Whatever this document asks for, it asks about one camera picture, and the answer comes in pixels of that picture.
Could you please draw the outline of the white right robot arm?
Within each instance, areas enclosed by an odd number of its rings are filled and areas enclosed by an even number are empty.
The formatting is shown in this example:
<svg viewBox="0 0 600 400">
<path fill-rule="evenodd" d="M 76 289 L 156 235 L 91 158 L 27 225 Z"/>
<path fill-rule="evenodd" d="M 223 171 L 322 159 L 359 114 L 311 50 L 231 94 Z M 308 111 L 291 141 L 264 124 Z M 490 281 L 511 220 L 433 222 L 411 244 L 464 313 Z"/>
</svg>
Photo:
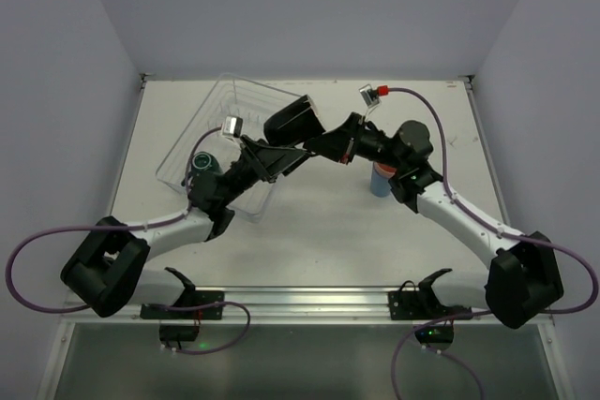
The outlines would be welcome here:
<svg viewBox="0 0 600 400">
<path fill-rule="evenodd" d="M 360 156 L 394 169 L 388 184 L 396 201 L 448 231 L 487 268 L 485 275 L 441 269 L 413 291 L 399 289 L 395 301 L 400 307 L 415 308 L 425 319 L 484 309 L 517 329 L 562 298 L 563 282 L 548 238 L 495 221 L 447 186 L 428 162 L 433 146 L 423 123 L 406 121 L 388 137 L 354 113 L 303 146 L 340 164 Z"/>
</svg>

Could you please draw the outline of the black mug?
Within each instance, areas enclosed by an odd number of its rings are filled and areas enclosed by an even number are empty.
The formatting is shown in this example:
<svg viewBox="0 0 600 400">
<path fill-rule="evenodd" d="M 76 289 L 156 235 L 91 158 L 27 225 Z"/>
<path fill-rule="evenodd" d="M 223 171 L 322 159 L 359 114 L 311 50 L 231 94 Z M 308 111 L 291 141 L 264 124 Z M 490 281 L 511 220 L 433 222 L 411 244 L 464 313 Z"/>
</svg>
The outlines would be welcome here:
<svg viewBox="0 0 600 400">
<path fill-rule="evenodd" d="M 313 100 L 303 95 L 271 115 L 263 135 L 272 146 L 295 146 L 325 132 Z"/>
</svg>

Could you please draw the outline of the pink plastic cup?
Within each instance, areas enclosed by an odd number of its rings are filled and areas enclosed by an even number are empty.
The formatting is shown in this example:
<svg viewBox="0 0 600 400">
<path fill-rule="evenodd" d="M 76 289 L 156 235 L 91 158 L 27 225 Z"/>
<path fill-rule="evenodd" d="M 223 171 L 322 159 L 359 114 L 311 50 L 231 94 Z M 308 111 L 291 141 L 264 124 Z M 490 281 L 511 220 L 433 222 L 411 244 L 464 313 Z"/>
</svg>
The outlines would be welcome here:
<svg viewBox="0 0 600 400">
<path fill-rule="evenodd" d="M 397 172 L 396 168 L 393 168 L 391 166 L 388 166 L 388 165 L 385 165 L 382 163 L 374 163 L 373 169 L 379 176 L 381 176 L 384 179 L 392 178 Z"/>
</svg>

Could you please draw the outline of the blue plastic cup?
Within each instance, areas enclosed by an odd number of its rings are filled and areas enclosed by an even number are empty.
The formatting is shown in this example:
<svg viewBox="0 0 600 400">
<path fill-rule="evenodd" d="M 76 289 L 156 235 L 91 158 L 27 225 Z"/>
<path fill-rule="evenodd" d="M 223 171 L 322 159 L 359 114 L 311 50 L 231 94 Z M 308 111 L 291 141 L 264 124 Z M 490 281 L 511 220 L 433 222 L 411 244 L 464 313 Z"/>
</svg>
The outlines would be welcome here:
<svg viewBox="0 0 600 400">
<path fill-rule="evenodd" d="M 384 179 L 381 176 L 379 176 L 373 169 L 374 163 L 377 163 L 377 162 L 372 163 L 372 171 L 371 171 L 369 189 L 370 189 L 370 192 L 375 197 L 385 198 L 391 193 L 391 187 L 389 185 L 389 180 L 391 178 Z"/>
</svg>

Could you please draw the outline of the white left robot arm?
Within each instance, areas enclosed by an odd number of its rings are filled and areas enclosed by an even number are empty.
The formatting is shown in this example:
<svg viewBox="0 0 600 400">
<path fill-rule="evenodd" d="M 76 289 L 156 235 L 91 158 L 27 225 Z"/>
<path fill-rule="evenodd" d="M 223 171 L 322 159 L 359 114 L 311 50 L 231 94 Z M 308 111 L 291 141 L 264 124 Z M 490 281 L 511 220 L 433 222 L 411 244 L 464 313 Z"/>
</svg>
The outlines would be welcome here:
<svg viewBox="0 0 600 400">
<path fill-rule="evenodd" d="M 241 154 L 227 170 L 192 172 L 182 212 L 131 225 L 102 218 L 67 261 L 60 279 L 102 318 L 130 304 L 179 306 L 194 285 L 175 269 L 153 270 L 147 262 L 216 239 L 234 218 L 232 202 L 259 182 L 273 183 L 291 173 L 309 157 L 299 148 L 243 137 Z"/>
</svg>

